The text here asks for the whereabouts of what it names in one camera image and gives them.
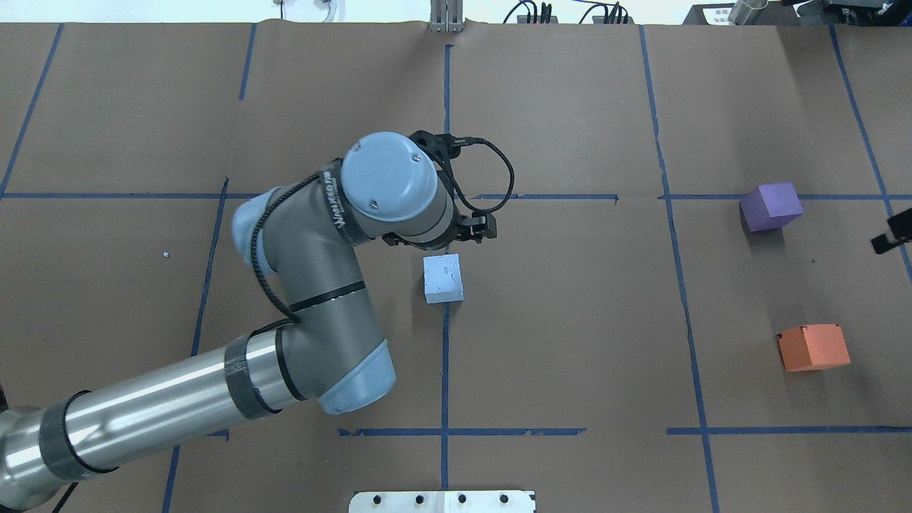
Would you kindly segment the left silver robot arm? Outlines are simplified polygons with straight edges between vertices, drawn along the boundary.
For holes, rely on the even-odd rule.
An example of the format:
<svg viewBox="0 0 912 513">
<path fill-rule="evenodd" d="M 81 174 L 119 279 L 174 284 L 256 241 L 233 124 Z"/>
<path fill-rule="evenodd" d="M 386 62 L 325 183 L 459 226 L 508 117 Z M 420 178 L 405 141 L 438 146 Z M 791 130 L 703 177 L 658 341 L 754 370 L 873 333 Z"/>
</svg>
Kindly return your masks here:
<svg viewBox="0 0 912 513">
<path fill-rule="evenodd" d="M 471 205 L 452 171 L 475 145 L 502 156 L 479 137 L 379 131 L 242 204 L 232 239 L 280 321 L 43 409 L 4 407 L 2 510 L 35 509 L 61 488 L 303 400 L 344 415 L 381 399 L 396 373 L 355 249 L 495 238 L 494 208 Z"/>
</svg>

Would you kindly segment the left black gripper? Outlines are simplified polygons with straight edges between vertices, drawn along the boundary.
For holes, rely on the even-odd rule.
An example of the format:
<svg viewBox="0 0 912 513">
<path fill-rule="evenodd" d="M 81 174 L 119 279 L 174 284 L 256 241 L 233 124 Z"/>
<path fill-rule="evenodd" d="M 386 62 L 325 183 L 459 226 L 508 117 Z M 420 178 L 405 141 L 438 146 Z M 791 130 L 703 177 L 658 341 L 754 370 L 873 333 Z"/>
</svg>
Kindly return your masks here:
<svg viewBox="0 0 912 513">
<path fill-rule="evenodd" d="M 390 232 L 382 234 L 382 240 L 392 247 L 409 246 L 419 248 L 420 250 L 438 250 L 449 246 L 453 242 L 475 241 L 482 242 L 485 239 L 496 238 L 498 236 L 497 220 L 494 214 L 473 214 L 471 217 L 453 217 L 444 223 L 440 221 L 435 225 L 433 230 L 439 234 L 436 236 L 427 236 L 426 233 L 420 236 L 404 237 L 401 234 Z"/>
</svg>

